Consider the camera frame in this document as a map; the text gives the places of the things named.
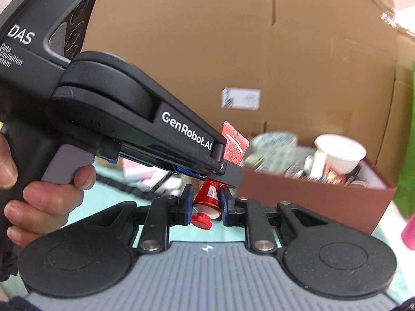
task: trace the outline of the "qr code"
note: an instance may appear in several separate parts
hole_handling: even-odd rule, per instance
[[[224,107],[233,107],[233,106],[234,106],[234,98],[233,97],[226,97]]]

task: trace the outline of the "gray trigger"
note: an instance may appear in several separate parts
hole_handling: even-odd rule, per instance
[[[64,185],[71,183],[75,172],[91,165],[95,156],[73,145],[62,145],[43,174],[42,181]]]

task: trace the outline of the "pink bottle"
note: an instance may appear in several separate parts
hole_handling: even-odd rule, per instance
[[[415,213],[400,235],[404,244],[411,250],[415,250]]]

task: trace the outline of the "green bag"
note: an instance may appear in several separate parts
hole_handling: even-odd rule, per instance
[[[415,62],[412,73],[415,84]],[[405,218],[410,218],[415,212],[415,92],[412,92],[412,121],[411,131],[406,149],[405,159],[400,170],[398,189],[393,200]]]

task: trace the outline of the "human hand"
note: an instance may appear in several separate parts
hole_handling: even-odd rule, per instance
[[[10,189],[17,181],[17,168],[6,139],[0,134],[0,189]],[[24,201],[11,200],[4,215],[13,224],[8,236],[14,244],[25,247],[37,238],[53,232],[68,222],[68,215],[84,199],[84,190],[96,180],[94,166],[80,168],[73,185],[35,181],[23,191]]]

